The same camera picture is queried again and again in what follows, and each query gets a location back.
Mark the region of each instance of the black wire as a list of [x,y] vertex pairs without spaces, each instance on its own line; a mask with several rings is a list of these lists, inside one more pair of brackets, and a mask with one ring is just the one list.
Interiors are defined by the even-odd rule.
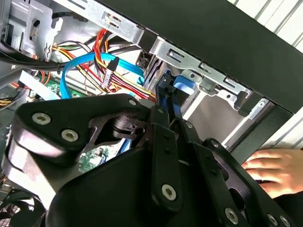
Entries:
[[120,48],[114,51],[110,51],[108,53],[112,54],[112,55],[117,55],[117,54],[121,54],[121,53],[126,53],[126,52],[130,52],[130,51],[137,51],[140,50],[140,47],[134,45],[134,46],[128,46],[128,47],[124,47],[124,48]]
[[84,46],[86,46],[86,47],[90,50],[90,52],[92,51],[91,48],[90,48],[89,46],[87,46],[86,44],[83,44],[83,43],[81,43],[81,42],[78,42],[78,41],[68,40],[68,41],[64,41],[63,43],[75,43],[77,46],[80,46],[80,49],[82,48],[83,50],[85,50],[86,52],[88,52],[86,49],[83,48],[83,46],[81,46],[81,45],[84,45]]
[[[88,41],[86,41],[86,42],[84,43],[84,45],[88,46],[88,45],[90,45],[91,43],[95,42],[96,40],[97,40],[97,36],[94,36],[94,37],[90,38]],[[66,44],[66,43],[68,43],[68,42],[69,42],[69,41],[64,41],[64,42],[62,42],[62,43],[57,44],[57,46],[62,45],[62,44]],[[68,45],[68,47],[70,47],[70,48],[73,48],[73,47],[74,47],[75,49],[73,49],[73,51],[81,49],[81,47],[80,47],[78,44],[77,44],[77,45]]]
[[[58,13],[53,13],[52,19],[56,19],[59,17],[72,17],[72,16],[73,16],[72,12],[58,12]],[[33,26],[38,27],[39,24],[40,24],[40,20],[36,20]]]
[[108,42],[108,47],[112,48],[112,47],[117,47],[117,46],[128,46],[131,45],[131,42],[128,42],[126,40],[122,40],[122,41],[109,41]]
[[4,41],[0,41],[0,61],[21,66],[25,69],[41,70],[41,71],[58,71],[63,70],[67,62],[56,63],[53,61],[46,62],[32,59],[16,51]]

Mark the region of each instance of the cable tie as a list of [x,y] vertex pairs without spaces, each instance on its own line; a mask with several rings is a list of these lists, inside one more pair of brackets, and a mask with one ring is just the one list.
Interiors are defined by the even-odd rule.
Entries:
[[58,68],[57,68],[57,73],[58,73],[58,75],[60,75],[60,74],[61,74],[61,69],[60,69],[60,62],[58,62]]

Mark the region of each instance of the yellow wire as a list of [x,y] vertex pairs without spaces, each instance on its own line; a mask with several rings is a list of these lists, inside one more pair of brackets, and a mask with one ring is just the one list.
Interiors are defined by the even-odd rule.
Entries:
[[[70,57],[64,50],[58,49],[56,47],[53,47],[54,50],[59,51],[60,53],[62,53],[65,57],[67,57],[69,60],[72,60],[72,57]],[[84,71],[80,66],[77,66],[77,68],[85,75],[85,78],[92,83],[93,85],[96,86],[96,88],[101,91],[102,93],[106,93],[101,87],[100,85],[94,80],[92,79],[87,73],[86,71]]]
[[[103,66],[104,68],[106,68],[106,65],[104,65],[98,58],[96,58],[96,60],[97,60],[97,62],[98,62],[101,66]],[[129,85],[131,85],[131,86],[133,86],[133,87],[135,87],[135,88],[138,89],[139,91],[141,91],[141,92],[143,92],[143,93],[146,93],[146,94],[152,96],[153,98],[156,97],[153,93],[151,93],[151,92],[149,92],[149,91],[147,91],[147,90],[144,90],[143,88],[141,88],[141,87],[135,85],[134,83],[128,81],[127,79],[125,79],[125,78],[124,78],[122,75],[120,75],[119,73],[114,72],[114,74],[115,74],[117,77],[119,77],[123,82],[125,82],[125,83],[127,83],[127,84],[129,84]]]
[[11,103],[11,101],[10,100],[0,100],[0,103]]

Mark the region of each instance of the cable connector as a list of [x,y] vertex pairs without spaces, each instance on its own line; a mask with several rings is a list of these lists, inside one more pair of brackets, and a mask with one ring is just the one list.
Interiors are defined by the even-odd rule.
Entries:
[[86,19],[85,17],[80,16],[77,13],[73,13],[72,18],[74,18],[75,20],[81,21],[81,22],[85,22],[85,23],[87,23],[89,21],[88,19]]
[[119,58],[115,57],[115,59],[113,59],[112,61],[110,61],[110,63],[107,66],[106,72],[105,72],[105,78],[103,81],[103,86],[104,87],[108,87],[110,79],[112,77],[112,74],[114,71],[116,71],[118,64],[119,64]]

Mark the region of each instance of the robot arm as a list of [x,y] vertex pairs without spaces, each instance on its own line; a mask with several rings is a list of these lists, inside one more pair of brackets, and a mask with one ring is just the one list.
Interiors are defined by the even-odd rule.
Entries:
[[[158,87],[157,100],[151,109],[129,95],[23,105],[3,170],[39,196],[46,227],[295,226],[219,142],[199,139],[174,94]],[[128,152],[80,175],[82,152],[121,138],[133,141]]]

